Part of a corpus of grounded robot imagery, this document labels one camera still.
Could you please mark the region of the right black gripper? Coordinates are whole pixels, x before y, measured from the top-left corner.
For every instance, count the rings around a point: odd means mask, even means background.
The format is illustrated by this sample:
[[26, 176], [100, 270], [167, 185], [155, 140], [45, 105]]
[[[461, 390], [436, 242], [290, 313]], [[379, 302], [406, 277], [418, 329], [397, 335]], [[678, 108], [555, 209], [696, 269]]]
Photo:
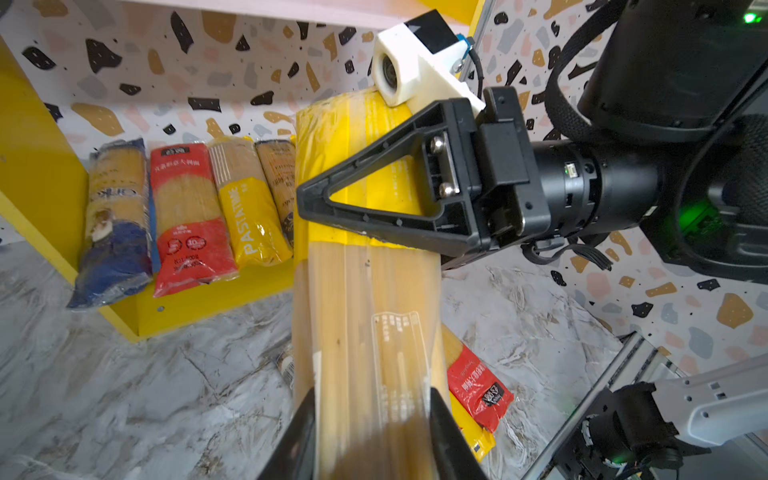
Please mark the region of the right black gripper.
[[660, 196], [660, 154], [618, 143], [530, 140], [517, 91], [487, 88], [417, 113], [333, 97], [297, 116], [296, 241], [413, 248], [459, 258], [545, 248], [637, 226]]

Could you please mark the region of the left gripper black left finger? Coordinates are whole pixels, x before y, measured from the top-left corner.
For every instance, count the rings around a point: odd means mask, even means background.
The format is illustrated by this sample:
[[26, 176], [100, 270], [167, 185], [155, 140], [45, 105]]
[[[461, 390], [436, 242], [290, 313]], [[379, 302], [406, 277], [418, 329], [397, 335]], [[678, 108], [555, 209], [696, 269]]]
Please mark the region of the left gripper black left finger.
[[311, 388], [257, 480], [312, 480], [316, 453], [316, 399]]

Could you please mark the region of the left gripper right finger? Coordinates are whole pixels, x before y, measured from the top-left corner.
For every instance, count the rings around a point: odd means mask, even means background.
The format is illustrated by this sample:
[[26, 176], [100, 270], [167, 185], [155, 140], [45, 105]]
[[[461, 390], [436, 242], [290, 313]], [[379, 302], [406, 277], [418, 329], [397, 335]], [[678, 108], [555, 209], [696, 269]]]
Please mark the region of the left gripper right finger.
[[430, 435], [440, 480], [487, 480], [440, 392], [430, 388]]

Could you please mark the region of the white label noodle bag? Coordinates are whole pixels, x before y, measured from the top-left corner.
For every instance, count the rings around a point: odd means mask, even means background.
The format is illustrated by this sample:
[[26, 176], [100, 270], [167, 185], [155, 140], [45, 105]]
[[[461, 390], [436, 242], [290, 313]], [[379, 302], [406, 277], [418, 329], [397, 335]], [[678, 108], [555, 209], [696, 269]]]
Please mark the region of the white label noodle bag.
[[290, 339], [286, 339], [276, 347], [273, 360], [284, 383], [290, 389], [293, 389], [295, 382], [295, 367], [293, 345]]

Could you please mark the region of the yellow top spaghetti bag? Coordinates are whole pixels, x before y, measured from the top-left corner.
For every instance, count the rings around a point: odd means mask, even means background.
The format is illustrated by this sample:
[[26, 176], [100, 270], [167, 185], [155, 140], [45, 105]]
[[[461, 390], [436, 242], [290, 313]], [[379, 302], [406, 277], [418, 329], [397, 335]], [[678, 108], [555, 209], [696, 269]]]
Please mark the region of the yellow top spaghetti bag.
[[440, 257], [313, 242], [308, 287], [316, 399], [315, 479], [438, 479], [430, 387], [447, 393]]

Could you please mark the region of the blue starry pasta bag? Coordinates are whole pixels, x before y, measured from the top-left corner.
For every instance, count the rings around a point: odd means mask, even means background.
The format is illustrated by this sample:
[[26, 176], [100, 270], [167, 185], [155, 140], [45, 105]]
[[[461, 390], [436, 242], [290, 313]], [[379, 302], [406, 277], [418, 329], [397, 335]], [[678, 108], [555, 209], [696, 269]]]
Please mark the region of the blue starry pasta bag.
[[295, 146], [288, 140], [267, 140], [257, 142], [255, 151], [270, 187], [283, 233], [293, 245]]

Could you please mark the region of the yellow Pastatime bag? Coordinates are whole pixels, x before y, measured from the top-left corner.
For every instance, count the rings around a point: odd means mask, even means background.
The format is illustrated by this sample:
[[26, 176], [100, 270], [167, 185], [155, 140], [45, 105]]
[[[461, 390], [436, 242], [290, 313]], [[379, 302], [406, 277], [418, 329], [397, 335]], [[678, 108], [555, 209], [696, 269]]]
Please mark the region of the yellow Pastatime bag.
[[270, 267], [292, 258], [253, 141], [224, 137], [208, 145], [236, 264]]

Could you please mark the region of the red black-label spaghetti bag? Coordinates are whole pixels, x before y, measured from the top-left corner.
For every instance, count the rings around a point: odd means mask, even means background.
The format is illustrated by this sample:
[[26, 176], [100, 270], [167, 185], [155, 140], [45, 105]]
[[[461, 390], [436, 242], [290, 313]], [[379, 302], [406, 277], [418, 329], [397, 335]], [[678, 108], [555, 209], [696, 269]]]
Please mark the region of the red black-label spaghetti bag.
[[207, 146], [157, 148], [149, 171], [160, 259], [154, 296], [236, 278], [239, 270]]

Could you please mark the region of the dark blue Anko pasta bag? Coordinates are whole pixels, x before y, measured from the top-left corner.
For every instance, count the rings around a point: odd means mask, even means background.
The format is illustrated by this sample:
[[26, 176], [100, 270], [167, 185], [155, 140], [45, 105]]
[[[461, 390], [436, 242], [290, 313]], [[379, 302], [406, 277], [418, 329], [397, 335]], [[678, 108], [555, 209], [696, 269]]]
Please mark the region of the dark blue Anko pasta bag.
[[84, 246], [67, 304], [90, 310], [142, 292], [152, 280], [144, 141], [102, 145], [88, 161]]

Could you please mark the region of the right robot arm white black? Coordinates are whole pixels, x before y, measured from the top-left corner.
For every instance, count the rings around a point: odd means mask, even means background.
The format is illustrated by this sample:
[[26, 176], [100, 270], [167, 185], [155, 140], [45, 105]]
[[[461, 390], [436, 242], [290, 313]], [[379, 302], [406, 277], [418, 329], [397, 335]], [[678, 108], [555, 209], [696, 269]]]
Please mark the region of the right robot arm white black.
[[428, 11], [381, 32], [375, 86], [412, 116], [304, 181], [301, 218], [437, 253], [454, 269], [509, 247], [611, 268], [599, 244], [640, 227], [697, 273], [767, 280], [767, 89], [761, 1], [610, 1], [555, 58], [532, 141], [516, 89], [448, 70], [471, 39]]

